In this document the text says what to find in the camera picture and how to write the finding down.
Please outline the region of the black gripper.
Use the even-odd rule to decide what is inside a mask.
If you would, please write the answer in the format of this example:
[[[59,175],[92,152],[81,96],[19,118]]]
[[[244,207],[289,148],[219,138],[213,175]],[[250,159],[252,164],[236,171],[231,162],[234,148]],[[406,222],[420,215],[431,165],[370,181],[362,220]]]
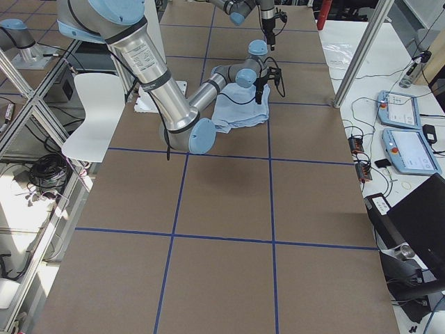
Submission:
[[[275,50],[275,18],[261,18],[261,26],[264,32],[264,35],[267,37],[267,45],[270,47],[271,51]]]
[[[264,74],[262,74],[256,81],[255,81],[255,102],[257,104],[262,103],[262,97],[263,97],[263,91],[264,86],[273,78],[273,74],[271,73],[271,69],[267,69]]]

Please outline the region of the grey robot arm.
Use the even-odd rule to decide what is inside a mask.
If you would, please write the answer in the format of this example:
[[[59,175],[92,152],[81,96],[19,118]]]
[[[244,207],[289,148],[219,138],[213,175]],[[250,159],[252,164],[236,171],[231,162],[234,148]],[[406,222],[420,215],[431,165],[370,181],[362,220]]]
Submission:
[[[275,7],[272,0],[209,0],[208,3],[221,9],[229,16],[233,24],[239,26],[244,23],[248,15],[257,8],[259,10],[259,23],[266,43],[271,51],[275,50],[275,33],[276,19],[279,17],[279,10]]]
[[[237,25],[258,7],[266,39],[251,42],[249,55],[242,63],[216,67],[189,99],[181,92],[147,32],[144,1],[58,1],[58,27],[69,38],[116,48],[142,89],[154,100],[168,149],[204,154],[214,144],[216,128],[200,113],[227,84],[255,86],[254,100],[261,104],[268,73],[266,54],[275,46],[273,29],[278,13],[273,1],[214,1],[213,4]]]

